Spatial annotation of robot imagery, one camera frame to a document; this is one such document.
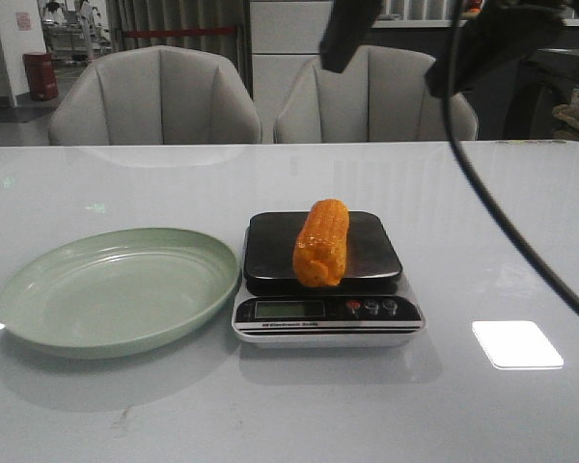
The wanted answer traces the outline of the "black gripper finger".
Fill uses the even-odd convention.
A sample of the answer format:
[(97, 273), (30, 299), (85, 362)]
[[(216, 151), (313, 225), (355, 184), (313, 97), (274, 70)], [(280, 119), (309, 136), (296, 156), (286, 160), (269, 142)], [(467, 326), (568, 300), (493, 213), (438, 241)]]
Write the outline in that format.
[(488, 1), (455, 30), (455, 57), (445, 51), (426, 73), (431, 95), (465, 91), (497, 67), (543, 48), (563, 32), (564, 1)]
[(324, 70), (345, 71), (357, 48), (380, 16), (380, 0), (335, 0), (318, 52)]

